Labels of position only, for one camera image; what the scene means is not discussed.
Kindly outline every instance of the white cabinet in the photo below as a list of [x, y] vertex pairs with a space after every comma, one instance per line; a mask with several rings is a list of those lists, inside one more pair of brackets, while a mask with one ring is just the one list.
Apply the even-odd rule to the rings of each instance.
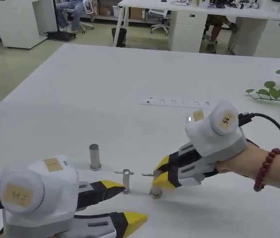
[[234, 54], [280, 58], [280, 21], [238, 17], [236, 23], [240, 30], [228, 44]]
[[206, 19], [207, 14], [173, 12], [168, 33], [169, 50], [198, 53]]

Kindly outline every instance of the red beaded bracelet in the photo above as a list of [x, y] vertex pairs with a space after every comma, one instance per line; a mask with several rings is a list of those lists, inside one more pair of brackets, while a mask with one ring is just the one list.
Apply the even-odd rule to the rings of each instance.
[[271, 163], [273, 162], [274, 158], [276, 157], [276, 155], [280, 155], [280, 149], [279, 148], [275, 148], [273, 149], [269, 155], [265, 158], [265, 162], [262, 164], [262, 167], [260, 168], [258, 175], [255, 179], [255, 184], [254, 184], [254, 191], [259, 192], [261, 191], [264, 187], [265, 184], [262, 184], [264, 177], [266, 176], [266, 174], [268, 173]]

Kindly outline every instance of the person's leg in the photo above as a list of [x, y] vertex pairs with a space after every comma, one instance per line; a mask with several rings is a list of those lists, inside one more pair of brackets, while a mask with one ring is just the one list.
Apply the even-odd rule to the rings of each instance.
[[80, 17], [85, 12], [83, 3], [81, 0], [75, 1], [75, 8], [74, 8], [74, 16], [72, 21], [72, 27], [71, 29], [73, 31], [77, 31], [80, 28]]
[[56, 16], [58, 19], [59, 26], [61, 28], [68, 26], [68, 23], [62, 13], [62, 11], [66, 8], [69, 8], [70, 6], [71, 6], [71, 2], [69, 2], [69, 1], [56, 4]]
[[221, 31], [221, 25], [223, 24], [223, 22], [219, 18], [217, 18], [217, 16], [210, 15], [207, 23], [213, 26], [213, 30], [211, 31], [211, 36], [210, 36], [210, 42], [207, 45], [207, 50], [210, 53], [215, 54], [216, 53], [215, 41]]
[[214, 26], [213, 27], [213, 30], [211, 31], [211, 37], [210, 37], [211, 42], [216, 41], [220, 31], [221, 31], [221, 26]]
[[226, 24], [233, 34], [237, 33], [237, 31], [239, 30], [238, 26], [235, 23], [230, 22], [226, 16], [213, 15], [213, 17], [218, 21]]

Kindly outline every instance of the cardboard box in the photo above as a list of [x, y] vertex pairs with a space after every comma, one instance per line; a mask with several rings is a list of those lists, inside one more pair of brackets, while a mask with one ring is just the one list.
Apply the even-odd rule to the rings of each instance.
[[119, 4], [121, 0], [98, 0], [98, 5], [100, 7], [108, 7], [110, 9], [111, 15], [113, 15], [113, 7]]
[[99, 8], [99, 15], [101, 15], [101, 16], [110, 16], [111, 15], [110, 8], [106, 7], [106, 6], [105, 7], [101, 6]]
[[142, 20], [142, 8], [131, 7], [130, 9], [130, 19]]

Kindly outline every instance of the table leg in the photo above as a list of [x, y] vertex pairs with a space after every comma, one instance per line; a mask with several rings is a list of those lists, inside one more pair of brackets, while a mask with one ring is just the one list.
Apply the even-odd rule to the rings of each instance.
[[123, 27], [127, 29], [129, 26], [129, 7], [127, 6], [124, 11], [124, 22]]
[[118, 43], [118, 37], [119, 37], [120, 29], [121, 29], [123, 13], [124, 13], [124, 7], [121, 6], [120, 7], [119, 18], [118, 18], [118, 23], [116, 25], [114, 40], [113, 40], [113, 47], [116, 47], [116, 45]]

